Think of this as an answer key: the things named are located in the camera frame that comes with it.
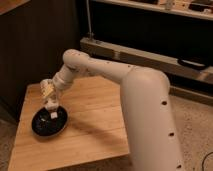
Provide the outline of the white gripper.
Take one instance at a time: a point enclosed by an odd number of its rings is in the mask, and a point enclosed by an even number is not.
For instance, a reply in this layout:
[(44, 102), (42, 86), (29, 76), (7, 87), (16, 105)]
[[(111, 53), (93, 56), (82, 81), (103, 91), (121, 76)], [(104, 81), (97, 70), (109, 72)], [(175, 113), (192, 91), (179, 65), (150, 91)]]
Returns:
[(52, 98), (55, 105), (58, 105), (57, 91), (51, 79), (44, 79), (40, 82), (43, 103), (47, 103), (48, 98)]

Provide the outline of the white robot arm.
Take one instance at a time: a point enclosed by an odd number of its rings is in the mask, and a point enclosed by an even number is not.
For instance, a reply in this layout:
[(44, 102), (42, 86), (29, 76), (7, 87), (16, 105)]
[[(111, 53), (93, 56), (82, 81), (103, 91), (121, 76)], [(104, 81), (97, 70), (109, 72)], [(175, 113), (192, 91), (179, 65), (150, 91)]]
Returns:
[(63, 65), (40, 82), (45, 108), (59, 107), (58, 94), (69, 88), (80, 69), (120, 85), (120, 102), (134, 171), (186, 171), (169, 98), (170, 82), (161, 71), (95, 59), (68, 49)]

